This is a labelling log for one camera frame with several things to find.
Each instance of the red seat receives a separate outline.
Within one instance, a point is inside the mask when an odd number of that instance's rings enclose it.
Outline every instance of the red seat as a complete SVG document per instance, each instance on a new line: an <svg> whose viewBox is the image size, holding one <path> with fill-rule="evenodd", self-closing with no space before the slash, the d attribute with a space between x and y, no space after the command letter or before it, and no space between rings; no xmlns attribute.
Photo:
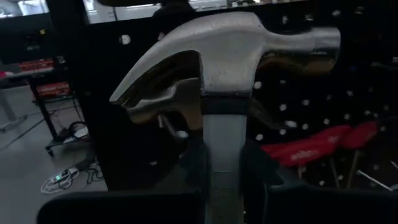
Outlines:
<svg viewBox="0 0 398 224"><path fill-rule="evenodd" d="M314 134L308 139L266 145L262 146L262 149L282 165L304 165L331 154L350 130L351 127L348 125L335 126Z"/></svg>
<svg viewBox="0 0 398 224"><path fill-rule="evenodd" d="M341 146L345 149L364 147L377 134L377 131L375 121L362 123L346 134L341 140Z"/></svg>

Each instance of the concrete floor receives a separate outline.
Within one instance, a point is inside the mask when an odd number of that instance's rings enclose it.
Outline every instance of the concrete floor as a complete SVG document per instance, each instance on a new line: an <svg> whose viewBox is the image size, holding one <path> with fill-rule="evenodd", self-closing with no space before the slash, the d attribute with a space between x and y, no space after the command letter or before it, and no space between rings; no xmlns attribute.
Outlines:
<svg viewBox="0 0 398 224"><path fill-rule="evenodd" d="M105 182L93 182L86 186L86 173L82 172L68 189L58 194L44 195L42 184L54 174L63 171L84 159L87 145L84 143L54 147L52 159L45 146L52 139L50 131L32 101L29 87L23 86L3 90L17 116L29 114L27 119L6 133L0 133L0 223L31 224L39 208L51 198L73 191L107 190ZM47 105L48 110L69 108L71 101L61 101ZM60 110L52 116L57 131L60 125L68 127L78 120L74 108Z"/></svg>

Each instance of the red stool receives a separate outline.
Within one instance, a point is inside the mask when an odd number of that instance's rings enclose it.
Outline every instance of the red stool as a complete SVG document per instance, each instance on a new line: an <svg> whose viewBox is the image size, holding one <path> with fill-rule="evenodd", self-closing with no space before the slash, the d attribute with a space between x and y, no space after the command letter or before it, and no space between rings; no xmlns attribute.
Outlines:
<svg viewBox="0 0 398 224"><path fill-rule="evenodd" d="M301 178L303 165L332 154L350 130L351 127L348 125L335 126L316 133L308 139L266 145L262 146L262 149L284 166L298 166L298 176ZM339 188L335 164L332 158L329 161L336 186Z"/></svg>
<svg viewBox="0 0 398 224"><path fill-rule="evenodd" d="M358 163L359 149L363 148L377 134L377 131L377 123L375 121L368 121L353 128L344 139L341 140L341 146L343 148L355 150L353 163L347 180L347 189L351 187L351 181Z"/></svg>

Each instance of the black rubber band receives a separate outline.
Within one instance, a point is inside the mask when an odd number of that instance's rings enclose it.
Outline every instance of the black rubber band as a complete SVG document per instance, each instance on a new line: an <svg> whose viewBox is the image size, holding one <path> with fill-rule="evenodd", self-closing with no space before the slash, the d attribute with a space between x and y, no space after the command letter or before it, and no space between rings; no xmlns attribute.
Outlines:
<svg viewBox="0 0 398 224"><path fill-rule="evenodd" d="M202 98L202 114L242 114L249 111L248 98Z"/></svg>

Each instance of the pegboard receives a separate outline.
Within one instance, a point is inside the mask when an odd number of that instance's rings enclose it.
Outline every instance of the pegboard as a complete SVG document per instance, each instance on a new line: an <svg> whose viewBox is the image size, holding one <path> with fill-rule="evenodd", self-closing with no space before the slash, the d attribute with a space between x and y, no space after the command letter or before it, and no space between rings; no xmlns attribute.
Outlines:
<svg viewBox="0 0 398 224"><path fill-rule="evenodd" d="M133 125L122 108L109 104L109 97L135 62L158 41L160 33L195 17L249 11L256 13L273 32L311 26L339 28L340 59L330 74L303 77L280 68L266 68L257 73L253 97L276 121L297 123L295 129L270 130L249 118L248 138L259 139L259 144L296 141L327 127L355 126L363 121L394 116L397 111L396 72L371 66L374 62L388 68L394 66L393 58L398 52L397 36L392 28L397 17L394 1L301 1L90 26L85 24L87 18L81 1L49 0L47 4L54 28L61 37L68 75L110 190L135 189L144 182L155 182L147 180L146 172L160 178L183 150L172 143L166 132L159 130L156 122ZM128 35L131 43L120 43L122 35ZM185 124L178 115L172 119L183 129ZM394 126L386 125L384 129L385 133L391 133ZM165 149L172 149L167 156ZM352 155L345 156L352 151L342 151L342 154L341 158L335 158L335 163L338 172L345 173L340 160L352 159ZM148 166L159 158L165 160L158 169ZM324 181L324 186L332 187L329 183L333 181L328 180L328 161L327 157L308 164L303 178L312 184Z"/></svg>

